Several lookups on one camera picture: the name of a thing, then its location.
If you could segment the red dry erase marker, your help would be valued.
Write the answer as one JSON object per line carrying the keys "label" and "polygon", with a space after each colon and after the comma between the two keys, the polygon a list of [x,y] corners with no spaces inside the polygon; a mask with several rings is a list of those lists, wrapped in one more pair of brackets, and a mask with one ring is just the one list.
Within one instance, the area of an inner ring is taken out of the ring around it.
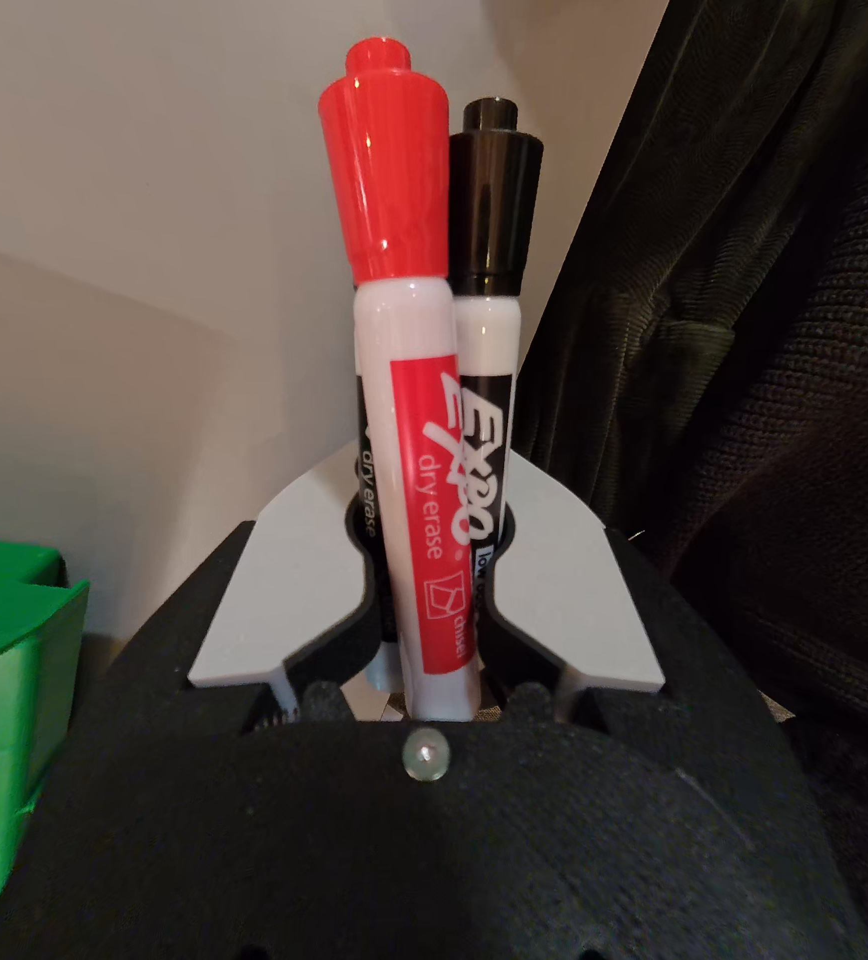
{"label": "red dry erase marker", "polygon": [[463,399],[448,275],[449,102],[407,47],[363,39],[318,105],[355,297],[371,462],[408,713],[481,702]]}

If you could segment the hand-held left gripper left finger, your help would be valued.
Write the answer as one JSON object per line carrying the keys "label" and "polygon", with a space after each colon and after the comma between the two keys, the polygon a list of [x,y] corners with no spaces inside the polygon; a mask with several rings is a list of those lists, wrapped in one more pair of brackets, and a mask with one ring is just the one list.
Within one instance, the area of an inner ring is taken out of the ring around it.
{"label": "hand-held left gripper left finger", "polygon": [[392,688],[390,603],[339,450],[261,510],[188,673],[197,689],[265,685],[299,706],[311,684]]}

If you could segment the black dry erase marker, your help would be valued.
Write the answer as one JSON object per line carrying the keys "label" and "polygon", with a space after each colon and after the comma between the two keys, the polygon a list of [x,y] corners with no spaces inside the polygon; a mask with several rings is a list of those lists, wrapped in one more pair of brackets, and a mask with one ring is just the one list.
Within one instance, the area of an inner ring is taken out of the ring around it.
{"label": "black dry erase marker", "polygon": [[517,128],[500,97],[470,102],[450,138],[449,283],[463,401],[464,468],[473,582],[481,589],[500,544],[507,498],[520,294],[543,143]]}
{"label": "black dry erase marker", "polygon": [[368,412],[358,346],[354,346],[354,365],[358,414],[358,499],[364,519],[363,543],[368,547],[375,580],[375,595],[380,608],[381,642],[378,652],[366,668],[371,685],[381,692],[401,694],[405,691],[399,637],[392,598],[390,573],[383,540],[376,463],[369,437]]}

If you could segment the green plastic bin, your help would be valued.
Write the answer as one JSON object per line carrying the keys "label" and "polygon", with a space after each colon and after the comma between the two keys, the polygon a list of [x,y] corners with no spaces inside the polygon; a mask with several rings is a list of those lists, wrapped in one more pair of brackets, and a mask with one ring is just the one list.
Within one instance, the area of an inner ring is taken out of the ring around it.
{"label": "green plastic bin", "polygon": [[89,589],[56,549],[0,541],[0,894],[67,735]]}

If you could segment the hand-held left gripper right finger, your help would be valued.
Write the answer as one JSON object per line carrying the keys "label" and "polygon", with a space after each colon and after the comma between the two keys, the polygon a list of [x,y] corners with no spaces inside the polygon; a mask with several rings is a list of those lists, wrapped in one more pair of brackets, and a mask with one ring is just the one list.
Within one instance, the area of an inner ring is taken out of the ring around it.
{"label": "hand-held left gripper right finger", "polygon": [[584,502],[512,452],[487,564],[479,652],[506,694],[534,683],[570,719],[587,690],[655,695],[665,676],[608,539]]}

